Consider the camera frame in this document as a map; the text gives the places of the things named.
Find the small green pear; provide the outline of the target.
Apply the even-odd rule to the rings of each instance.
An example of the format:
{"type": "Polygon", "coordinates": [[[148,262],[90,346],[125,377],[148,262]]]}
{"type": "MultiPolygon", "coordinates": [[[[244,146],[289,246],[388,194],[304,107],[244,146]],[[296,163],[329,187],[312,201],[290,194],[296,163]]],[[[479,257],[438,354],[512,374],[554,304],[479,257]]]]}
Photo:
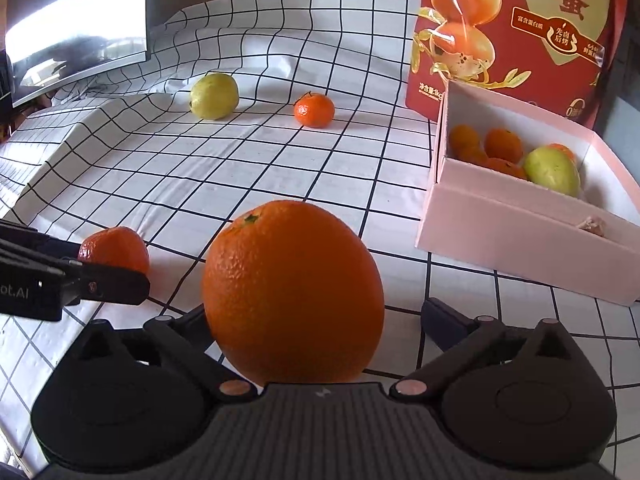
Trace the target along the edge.
{"type": "Polygon", "coordinates": [[[238,84],[227,74],[208,74],[194,84],[190,91],[190,110],[201,119],[224,118],[236,109],[239,102],[238,84]]]}

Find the small yellow-orange kumquat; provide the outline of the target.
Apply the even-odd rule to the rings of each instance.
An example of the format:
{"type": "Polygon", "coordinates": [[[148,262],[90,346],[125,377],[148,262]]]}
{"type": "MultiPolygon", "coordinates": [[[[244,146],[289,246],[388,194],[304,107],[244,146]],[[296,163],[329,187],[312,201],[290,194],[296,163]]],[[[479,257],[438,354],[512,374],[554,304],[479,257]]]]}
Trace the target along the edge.
{"type": "Polygon", "coordinates": [[[548,148],[553,148],[554,150],[563,153],[574,165],[577,165],[577,157],[575,153],[566,145],[561,143],[550,143],[548,144],[548,148]]]}

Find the large green pear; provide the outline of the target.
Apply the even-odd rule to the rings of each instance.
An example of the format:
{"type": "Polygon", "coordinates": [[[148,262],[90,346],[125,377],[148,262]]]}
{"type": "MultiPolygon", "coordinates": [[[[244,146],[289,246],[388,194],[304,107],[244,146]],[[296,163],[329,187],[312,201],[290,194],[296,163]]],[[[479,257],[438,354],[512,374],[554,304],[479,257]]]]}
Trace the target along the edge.
{"type": "Polygon", "coordinates": [[[523,168],[536,185],[564,195],[579,196],[582,185],[577,167],[567,154],[556,148],[535,148],[524,158],[523,168]]]}

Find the tangerine with green stem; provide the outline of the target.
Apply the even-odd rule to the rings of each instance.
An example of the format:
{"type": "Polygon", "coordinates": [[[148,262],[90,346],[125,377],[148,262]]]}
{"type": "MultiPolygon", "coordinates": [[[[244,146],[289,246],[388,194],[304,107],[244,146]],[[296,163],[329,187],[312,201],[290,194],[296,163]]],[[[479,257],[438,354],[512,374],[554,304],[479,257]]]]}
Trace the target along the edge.
{"type": "Polygon", "coordinates": [[[524,155],[520,137],[505,128],[493,128],[485,136],[484,149],[488,157],[517,164],[524,155]]]}

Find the white black grid tablecloth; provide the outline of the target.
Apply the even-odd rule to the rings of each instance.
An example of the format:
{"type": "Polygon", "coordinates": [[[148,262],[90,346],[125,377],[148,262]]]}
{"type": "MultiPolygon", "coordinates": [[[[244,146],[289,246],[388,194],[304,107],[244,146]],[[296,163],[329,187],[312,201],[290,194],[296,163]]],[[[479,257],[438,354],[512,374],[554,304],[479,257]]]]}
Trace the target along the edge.
{"type": "Polygon", "coordinates": [[[216,0],[160,26],[150,58],[61,89],[1,149],[6,220],[81,242],[128,226],[151,256],[151,296],[137,307],[89,301],[56,323],[1,320],[1,442],[28,471],[44,458],[30,410],[68,346],[94,318],[138,327],[201,302],[207,246],[242,212],[308,200],[366,243],[386,315],[368,382],[391,384],[437,354],[421,332],[427,297],[515,326],[561,321],[616,403],[602,462],[639,474],[639,310],[416,248],[435,127],[408,110],[405,80],[418,0],[216,0]],[[196,117],[202,77],[233,77],[240,102],[196,117]],[[335,106],[326,128],[294,117],[305,93],[335,106]]]}

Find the pink cardboard box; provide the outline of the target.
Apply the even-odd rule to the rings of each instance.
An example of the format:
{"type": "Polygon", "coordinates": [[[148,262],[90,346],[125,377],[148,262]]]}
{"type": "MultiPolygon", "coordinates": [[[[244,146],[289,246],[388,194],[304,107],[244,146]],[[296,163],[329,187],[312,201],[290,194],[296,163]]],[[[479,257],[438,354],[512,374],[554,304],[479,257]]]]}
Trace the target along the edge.
{"type": "Polygon", "coordinates": [[[416,246],[613,304],[639,298],[639,185],[594,131],[501,93],[451,81],[439,107],[416,246]],[[448,133],[506,127],[526,148],[577,157],[578,197],[460,162],[448,133]]]}

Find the dark monitor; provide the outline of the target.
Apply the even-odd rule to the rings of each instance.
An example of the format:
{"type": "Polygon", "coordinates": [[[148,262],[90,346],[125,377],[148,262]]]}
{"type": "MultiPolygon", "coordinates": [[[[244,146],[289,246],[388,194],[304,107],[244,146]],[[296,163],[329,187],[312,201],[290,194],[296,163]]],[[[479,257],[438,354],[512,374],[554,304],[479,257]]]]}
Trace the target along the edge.
{"type": "Polygon", "coordinates": [[[14,106],[139,63],[148,53],[146,0],[6,0],[4,52],[14,106]]]}

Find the large orange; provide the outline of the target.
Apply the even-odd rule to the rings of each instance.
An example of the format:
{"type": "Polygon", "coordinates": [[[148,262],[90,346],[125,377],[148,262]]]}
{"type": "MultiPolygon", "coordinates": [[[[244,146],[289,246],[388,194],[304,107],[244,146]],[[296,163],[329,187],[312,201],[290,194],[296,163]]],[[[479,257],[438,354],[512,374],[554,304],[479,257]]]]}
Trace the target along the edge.
{"type": "Polygon", "coordinates": [[[206,320],[231,365],[257,385],[351,382],[385,315],[378,267],[329,211],[274,200],[241,214],[208,248],[206,320]]]}

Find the red snack bag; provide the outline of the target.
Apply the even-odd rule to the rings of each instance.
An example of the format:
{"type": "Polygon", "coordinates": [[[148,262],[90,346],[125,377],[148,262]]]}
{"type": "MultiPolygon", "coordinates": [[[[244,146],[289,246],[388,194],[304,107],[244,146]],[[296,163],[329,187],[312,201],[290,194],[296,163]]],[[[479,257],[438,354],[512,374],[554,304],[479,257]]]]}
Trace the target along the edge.
{"type": "Polygon", "coordinates": [[[420,0],[406,104],[436,119],[450,81],[590,127],[628,0],[420,0]]]}

